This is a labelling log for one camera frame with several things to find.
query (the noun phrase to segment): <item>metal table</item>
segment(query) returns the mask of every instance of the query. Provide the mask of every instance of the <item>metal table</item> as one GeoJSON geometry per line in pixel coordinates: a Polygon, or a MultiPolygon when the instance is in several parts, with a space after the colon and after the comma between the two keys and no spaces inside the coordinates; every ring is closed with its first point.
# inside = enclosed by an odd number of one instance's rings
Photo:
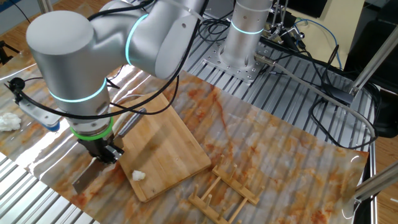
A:
{"type": "MultiPolygon", "coordinates": [[[[259,75],[253,83],[244,83],[204,63],[203,59],[208,56],[207,51],[217,49],[220,43],[209,43],[199,36],[196,37],[184,70],[326,142],[331,142],[309,117],[308,109],[320,99],[319,96],[288,76],[275,74],[274,72],[279,71],[274,68],[267,68],[266,72],[259,75]]],[[[270,47],[265,47],[262,53],[273,59],[285,55],[270,47]]],[[[320,84],[309,61],[298,57],[288,57],[279,63],[298,77],[317,85],[320,84]]],[[[329,74],[335,87],[344,88],[351,83],[350,80],[339,75],[331,72],[329,74]]],[[[351,107],[373,121],[374,102],[366,91],[358,93],[351,107]]],[[[359,145],[370,139],[364,124],[352,115],[346,114],[341,108],[331,104],[321,105],[315,108],[315,115],[332,136],[344,146],[359,145]]],[[[376,173],[374,143],[358,150],[370,153],[370,175],[373,176],[376,173]]],[[[95,222],[4,156],[0,158],[0,180],[0,187],[4,189],[0,195],[0,223],[48,223],[48,220],[52,220],[51,223],[95,222]]],[[[376,199],[371,202],[371,223],[377,223],[376,199]]]]}

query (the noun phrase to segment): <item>wooden rack peg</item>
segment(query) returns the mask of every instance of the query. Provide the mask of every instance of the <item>wooden rack peg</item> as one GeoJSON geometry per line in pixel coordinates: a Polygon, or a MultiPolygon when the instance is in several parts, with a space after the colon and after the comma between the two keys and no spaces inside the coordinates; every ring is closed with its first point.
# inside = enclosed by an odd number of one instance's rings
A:
{"type": "Polygon", "coordinates": [[[261,186],[260,190],[257,192],[256,197],[260,197],[260,195],[262,194],[262,192],[266,189],[266,186],[261,186]]]}
{"type": "Polygon", "coordinates": [[[238,168],[238,165],[234,164],[234,167],[232,168],[232,171],[231,171],[231,173],[229,174],[228,180],[231,180],[231,179],[232,179],[232,177],[233,177],[234,174],[235,174],[236,168],[238,168]]]}
{"type": "Polygon", "coordinates": [[[206,201],[206,209],[209,207],[209,205],[210,205],[210,201],[211,201],[211,198],[212,198],[213,196],[212,195],[209,195],[208,197],[207,197],[207,201],[206,201]]]}
{"type": "Polygon", "coordinates": [[[218,161],[217,169],[219,169],[223,165],[224,157],[224,155],[221,155],[220,161],[218,161]]]}
{"type": "Polygon", "coordinates": [[[203,219],[203,222],[201,224],[207,224],[207,217],[205,216],[205,218],[203,219]]]}
{"type": "Polygon", "coordinates": [[[224,215],[225,210],[226,210],[226,207],[223,207],[223,208],[221,209],[220,214],[218,214],[218,218],[217,218],[218,220],[221,220],[221,219],[223,218],[223,215],[224,215]]]}
{"type": "Polygon", "coordinates": [[[193,189],[192,197],[196,197],[198,194],[199,185],[195,184],[195,188],[193,189]]]}
{"type": "Polygon", "coordinates": [[[249,182],[250,179],[251,179],[251,176],[247,176],[247,177],[246,177],[246,180],[244,180],[241,189],[243,189],[243,188],[246,186],[246,184],[248,184],[248,182],[249,182]]]}

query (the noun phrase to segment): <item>green ring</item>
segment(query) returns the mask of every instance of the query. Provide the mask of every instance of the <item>green ring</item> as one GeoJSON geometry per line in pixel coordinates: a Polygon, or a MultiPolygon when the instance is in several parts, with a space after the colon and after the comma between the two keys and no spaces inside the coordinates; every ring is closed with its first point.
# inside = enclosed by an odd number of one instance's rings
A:
{"type": "Polygon", "coordinates": [[[103,131],[101,134],[97,134],[96,136],[83,136],[81,134],[78,134],[75,130],[73,130],[72,127],[70,127],[70,130],[76,137],[78,137],[81,140],[94,141],[94,140],[98,140],[98,139],[101,139],[101,138],[107,136],[112,131],[112,127],[113,127],[113,118],[111,117],[111,122],[110,122],[109,126],[106,128],[106,130],[103,131]]]}

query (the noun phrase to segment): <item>glowing blue ring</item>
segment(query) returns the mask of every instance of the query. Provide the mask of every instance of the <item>glowing blue ring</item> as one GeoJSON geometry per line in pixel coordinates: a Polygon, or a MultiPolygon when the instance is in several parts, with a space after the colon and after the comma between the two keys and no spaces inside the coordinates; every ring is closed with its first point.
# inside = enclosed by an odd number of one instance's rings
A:
{"type": "Polygon", "coordinates": [[[243,30],[241,30],[241,29],[239,29],[239,28],[237,28],[236,26],[235,26],[235,24],[231,21],[231,24],[232,24],[232,26],[237,30],[237,31],[239,31],[239,32],[241,32],[241,33],[244,33],[244,34],[250,34],[250,35],[253,35],[253,34],[260,34],[264,29],[261,29],[260,31],[257,31],[257,32],[247,32],[247,31],[243,31],[243,30]]]}
{"type": "Polygon", "coordinates": [[[54,97],[55,99],[57,99],[57,100],[59,100],[59,101],[66,102],[66,103],[80,103],[80,102],[84,102],[84,101],[86,101],[86,100],[90,100],[90,99],[94,98],[96,95],[98,95],[99,93],[101,93],[101,91],[105,88],[105,86],[106,86],[106,78],[104,79],[104,83],[102,84],[101,88],[99,88],[98,91],[96,91],[95,93],[93,93],[93,94],[90,95],[90,96],[87,96],[87,97],[84,97],[84,98],[78,99],[78,100],[67,100],[67,99],[63,99],[63,98],[61,98],[61,97],[55,96],[50,90],[49,90],[49,92],[50,92],[50,94],[52,95],[52,97],[54,97]]]}
{"type": "Polygon", "coordinates": [[[129,47],[130,47],[130,42],[131,42],[132,35],[133,35],[134,31],[136,31],[136,29],[137,29],[139,23],[140,23],[141,21],[143,21],[147,16],[148,16],[148,14],[145,14],[145,15],[141,16],[141,17],[136,21],[136,23],[133,25],[133,27],[132,27],[131,30],[130,30],[129,36],[127,37],[126,50],[125,50],[125,52],[126,52],[126,60],[127,60],[127,63],[128,63],[129,65],[131,65],[130,56],[129,56],[129,47]]]}

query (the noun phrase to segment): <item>white food piece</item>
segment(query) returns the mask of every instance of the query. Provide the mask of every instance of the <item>white food piece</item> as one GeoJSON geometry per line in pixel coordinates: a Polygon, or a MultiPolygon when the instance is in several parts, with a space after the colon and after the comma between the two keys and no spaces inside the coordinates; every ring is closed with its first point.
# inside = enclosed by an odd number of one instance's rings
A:
{"type": "Polygon", "coordinates": [[[140,180],[144,180],[144,179],[145,179],[145,173],[144,172],[135,170],[132,173],[132,180],[133,181],[140,181],[140,180]]]}
{"type": "Polygon", "coordinates": [[[5,113],[0,116],[0,131],[12,131],[21,128],[21,119],[16,114],[5,113]]]}

